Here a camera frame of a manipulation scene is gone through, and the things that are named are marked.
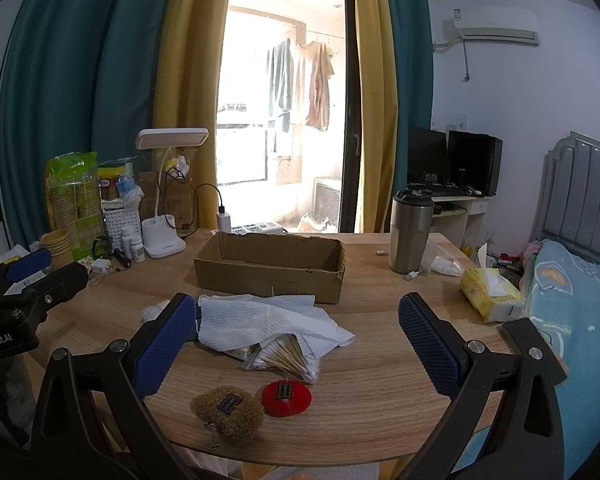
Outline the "brown cardboard carton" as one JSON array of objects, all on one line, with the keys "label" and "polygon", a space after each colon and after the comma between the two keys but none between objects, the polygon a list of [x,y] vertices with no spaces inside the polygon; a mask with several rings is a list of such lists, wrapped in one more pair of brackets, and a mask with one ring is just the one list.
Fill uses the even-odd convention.
[{"label": "brown cardboard carton", "polygon": [[172,168],[161,176],[161,183],[157,182],[157,175],[151,171],[141,172],[137,175],[137,183],[144,192],[140,200],[140,218],[152,218],[155,215],[155,206],[158,206],[158,215],[170,214],[173,217],[172,226],[178,235],[189,235],[195,229],[194,190],[189,177],[180,170]]}]

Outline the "white pill bottle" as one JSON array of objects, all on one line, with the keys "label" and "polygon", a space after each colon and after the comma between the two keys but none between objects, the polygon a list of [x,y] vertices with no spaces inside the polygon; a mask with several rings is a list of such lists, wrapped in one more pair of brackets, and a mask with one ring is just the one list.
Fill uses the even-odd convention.
[{"label": "white pill bottle", "polygon": [[145,261],[145,249],[140,234],[133,234],[130,237],[130,251],[132,259],[135,263],[141,263]]},{"label": "white pill bottle", "polygon": [[134,226],[125,224],[121,228],[121,247],[125,257],[132,260],[131,237],[135,234]]}]

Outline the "black monitor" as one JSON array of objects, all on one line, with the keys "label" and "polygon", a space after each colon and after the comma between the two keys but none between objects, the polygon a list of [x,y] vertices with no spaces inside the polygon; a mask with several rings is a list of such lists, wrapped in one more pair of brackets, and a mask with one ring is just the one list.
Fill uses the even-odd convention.
[{"label": "black monitor", "polygon": [[485,133],[450,130],[448,179],[464,191],[494,196],[500,178],[503,141]]}]

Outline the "white desk lamp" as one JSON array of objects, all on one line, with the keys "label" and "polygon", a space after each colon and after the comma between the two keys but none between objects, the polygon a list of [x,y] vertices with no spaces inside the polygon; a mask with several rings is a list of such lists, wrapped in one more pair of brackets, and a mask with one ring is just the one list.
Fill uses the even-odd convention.
[{"label": "white desk lamp", "polygon": [[139,151],[160,152],[156,177],[154,215],[142,221],[142,239],[151,259],[162,259],[182,252],[185,240],[178,235],[175,219],[164,208],[168,186],[186,179],[178,166],[178,148],[200,148],[209,136],[207,128],[149,128],[137,133],[135,145]]}]

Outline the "blue cartoon bedsheet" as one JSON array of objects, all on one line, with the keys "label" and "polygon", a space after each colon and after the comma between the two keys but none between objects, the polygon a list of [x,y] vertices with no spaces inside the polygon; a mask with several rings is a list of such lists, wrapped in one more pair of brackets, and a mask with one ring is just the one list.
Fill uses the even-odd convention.
[{"label": "blue cartoon bedsheet", "polygon": [[527,315],[568,368],[556,393],[570,478],[600,442],[600,264],[544,240],[524,279]]}]

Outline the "steel travel mug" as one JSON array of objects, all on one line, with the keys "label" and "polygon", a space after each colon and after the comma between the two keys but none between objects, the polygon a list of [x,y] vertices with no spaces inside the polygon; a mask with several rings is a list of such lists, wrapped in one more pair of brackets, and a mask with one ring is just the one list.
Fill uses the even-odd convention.
[{"label": "steel travel mug", "polygon": [[409,274],[419,269],[433,214],[434,201],[428,191],[404,188],[393,195],[389,266],[394,272]]}]

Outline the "brown fuzzy pouch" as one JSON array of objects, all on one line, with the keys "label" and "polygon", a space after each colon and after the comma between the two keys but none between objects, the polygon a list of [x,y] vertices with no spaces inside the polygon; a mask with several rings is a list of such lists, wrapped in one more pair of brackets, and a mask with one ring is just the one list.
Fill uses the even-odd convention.
[{"label": "brown fuzzy pouch", "polygon": [[264,421],[261,403],[235,386],[219,386],[195,396],[190,407],[222,442],[234,446],[251,442]]}]

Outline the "wall air conditioner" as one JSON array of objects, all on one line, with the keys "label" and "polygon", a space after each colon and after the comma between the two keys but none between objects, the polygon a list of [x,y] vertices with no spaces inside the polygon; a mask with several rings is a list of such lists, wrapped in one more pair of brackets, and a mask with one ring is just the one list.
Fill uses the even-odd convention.
[{"label": "wall air conditioner", "polygon": [[509,6],[462,6],[453,10],[453,24],[466,41],[507,42],[538,46],[535,14]]}]

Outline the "white plastic basket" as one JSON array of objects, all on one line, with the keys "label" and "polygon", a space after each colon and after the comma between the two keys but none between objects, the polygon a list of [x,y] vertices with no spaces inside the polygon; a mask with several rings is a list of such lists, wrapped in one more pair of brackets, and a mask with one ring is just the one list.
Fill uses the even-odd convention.
[{"label": "white plastic basket", "polygon": [[124,206],[122,200],[103,200],[102,218],[107,236],[114,249],[122,248],[122,229],[132,226],[133,234],[142,232],[140,224],[140,204]]}]

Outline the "white usb charger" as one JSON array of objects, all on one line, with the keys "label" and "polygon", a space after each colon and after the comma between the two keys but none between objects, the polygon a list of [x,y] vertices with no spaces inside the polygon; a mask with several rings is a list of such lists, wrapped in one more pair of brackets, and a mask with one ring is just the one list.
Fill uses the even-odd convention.
[{"label": "white usb charger", "polygon": [[220,205],[218,213],[216,214],[216,226],[220,232],[230,233],[232,232],[232,222],[230,222],[230,215],[226,212],[225,207]]}]

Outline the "white power strip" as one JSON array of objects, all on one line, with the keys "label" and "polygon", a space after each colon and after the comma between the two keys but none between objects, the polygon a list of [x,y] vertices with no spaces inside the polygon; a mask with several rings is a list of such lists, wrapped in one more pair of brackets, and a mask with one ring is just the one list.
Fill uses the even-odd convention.
[{"label": "white power strip", "polygon": [[246,234],[286,234],[287,231],[275,221],[264,223],[251,223],[244,226],[233,226],[232,233],[237,235]]}]

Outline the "green paper cup package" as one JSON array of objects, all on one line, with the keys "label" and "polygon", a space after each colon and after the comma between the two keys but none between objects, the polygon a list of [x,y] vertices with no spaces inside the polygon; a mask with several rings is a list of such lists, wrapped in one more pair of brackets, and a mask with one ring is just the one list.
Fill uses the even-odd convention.
[{"label": "green paper cup package", "polygon": [[73,258],[91,255],[94,241],[104,235],[97,154],[71,152],[49,159],[45,196],[50,225],[69,233]]}]

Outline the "white small power adapter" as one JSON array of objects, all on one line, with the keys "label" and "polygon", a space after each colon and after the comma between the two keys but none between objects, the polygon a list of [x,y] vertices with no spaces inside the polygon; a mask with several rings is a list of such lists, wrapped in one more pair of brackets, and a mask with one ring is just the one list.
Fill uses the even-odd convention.
[{"label": "white small power adapter", "polygon": [[91,272],[96,275],[105,275],[112,269],[111,261],[104,258],[97,258],[91,263]]}]

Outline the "yellow tissue pack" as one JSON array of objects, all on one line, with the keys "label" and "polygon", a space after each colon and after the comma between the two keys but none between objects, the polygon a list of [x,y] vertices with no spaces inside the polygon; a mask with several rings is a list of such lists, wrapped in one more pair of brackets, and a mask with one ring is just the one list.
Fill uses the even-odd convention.
[{"label": "yellow tissue pack", "polygon": [[486,265],[486,244],[479,247],[478,266],[466,269],[460,290],[486,324],[521,318],[526,302],[521,292],[498,269]]}]

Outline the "grey bed headboard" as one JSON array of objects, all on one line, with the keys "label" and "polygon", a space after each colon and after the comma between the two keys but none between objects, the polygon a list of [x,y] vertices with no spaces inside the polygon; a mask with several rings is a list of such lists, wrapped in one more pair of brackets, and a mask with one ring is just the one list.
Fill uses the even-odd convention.
[{"label": "grey bed headboard", "polygon": [[600,141],[570,132],[544,157],[530,238],[600,263]]}]

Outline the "white plastic bag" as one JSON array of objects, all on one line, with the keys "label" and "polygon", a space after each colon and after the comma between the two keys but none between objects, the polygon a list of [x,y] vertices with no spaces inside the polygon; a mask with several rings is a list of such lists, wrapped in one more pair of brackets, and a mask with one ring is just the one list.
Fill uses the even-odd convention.
[{"label": "white plastic bag", "polygon": [[152,304],[146,308],[143,308],[142,311],[142,322],[150,322],[158,318],[160,313],[164,310],[164,308],[169,304],[169,300],[160,301],[158,304]]}]

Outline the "white textured cloth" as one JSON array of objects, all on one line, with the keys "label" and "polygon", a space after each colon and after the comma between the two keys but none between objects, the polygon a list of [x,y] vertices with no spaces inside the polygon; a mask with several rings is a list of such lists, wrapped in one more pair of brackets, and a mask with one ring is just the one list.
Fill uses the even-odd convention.
[{"label": "white textured cloth", "polygon": [[317,307],[313,295],[258,297],[201,296],[197,338],[216,351],[268,344],[293,336],[304,356],[321,359],[337,347],[347,347],[355,334],[340,327]]}]

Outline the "white desk cabinet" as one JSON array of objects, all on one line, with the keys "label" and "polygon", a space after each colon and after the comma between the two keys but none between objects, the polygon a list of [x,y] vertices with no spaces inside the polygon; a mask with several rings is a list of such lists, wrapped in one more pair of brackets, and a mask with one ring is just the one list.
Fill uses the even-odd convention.
[{"label": "white desk cabinet", "polygon": [[431,232],[445,236],[455,247],[481,245],[482,220],[490,198],[481,196],[434,196]]}]

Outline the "black small flashlight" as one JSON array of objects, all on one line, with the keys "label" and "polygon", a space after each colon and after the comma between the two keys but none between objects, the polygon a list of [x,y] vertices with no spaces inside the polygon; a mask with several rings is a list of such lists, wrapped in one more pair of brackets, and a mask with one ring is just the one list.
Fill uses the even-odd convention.
[{"label": "black small flashlight", "polygon": [[114,256],[114,260],[116,260],[123,269],[129,269],[132,266],[132,260],[128,258],[121,249],[115,249],[112,255]]}]

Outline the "stack of paper cups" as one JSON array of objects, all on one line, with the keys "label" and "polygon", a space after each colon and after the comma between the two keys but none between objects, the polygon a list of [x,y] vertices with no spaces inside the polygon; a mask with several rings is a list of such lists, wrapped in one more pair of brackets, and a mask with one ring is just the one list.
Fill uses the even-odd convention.
[{"label": "stack of paper cups", "polygon": [[52,255],[52,269],[58,270],[73,263],[72,239],[65,229],[46,233],[41,237],[42,246]]}]

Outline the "bag of cotton swabs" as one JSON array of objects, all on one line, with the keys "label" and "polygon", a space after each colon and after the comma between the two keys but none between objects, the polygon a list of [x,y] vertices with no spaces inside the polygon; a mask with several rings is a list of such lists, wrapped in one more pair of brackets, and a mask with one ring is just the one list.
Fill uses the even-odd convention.
[{"label": "bag of cotton swabs", "polygon": [[242,362],[243,370],[275,370],[286,378],[312,385],[320,374],[320,360],[304,352],[294,335],[282,335],[266,344],[254,344]]}]

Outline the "brown cardboard box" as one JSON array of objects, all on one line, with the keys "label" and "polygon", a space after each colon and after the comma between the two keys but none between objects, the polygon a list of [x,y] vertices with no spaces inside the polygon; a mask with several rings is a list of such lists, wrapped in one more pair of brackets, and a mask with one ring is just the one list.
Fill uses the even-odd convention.
[{"label": "brown cardboard box", "polygon": [[346,251],[333,238],[219,232],[194,265],[204,289],[259,297],[310,295],[318,304],[338,304]]}]

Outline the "teal left curtain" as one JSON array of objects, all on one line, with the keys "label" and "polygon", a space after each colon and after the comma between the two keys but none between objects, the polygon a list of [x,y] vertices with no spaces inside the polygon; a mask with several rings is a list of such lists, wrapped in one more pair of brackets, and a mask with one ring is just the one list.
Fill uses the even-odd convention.
[{"label": "teal left curtain", "polygon": [[133,155],[150,126],[169,0],[23,0],[0,80],[0,192],[6,233],[48,229],[46,162],[71,152]]}]

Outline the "yellow right curtain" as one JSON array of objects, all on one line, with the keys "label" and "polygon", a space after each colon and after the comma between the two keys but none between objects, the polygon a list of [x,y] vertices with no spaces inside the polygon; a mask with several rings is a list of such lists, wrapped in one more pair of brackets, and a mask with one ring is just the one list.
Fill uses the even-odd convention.
[{"label": "yellow right curtain", "polygon": [[396,168],[398,90],[388,0],[355,0],[361,81],[360,226],[385,229]]}]

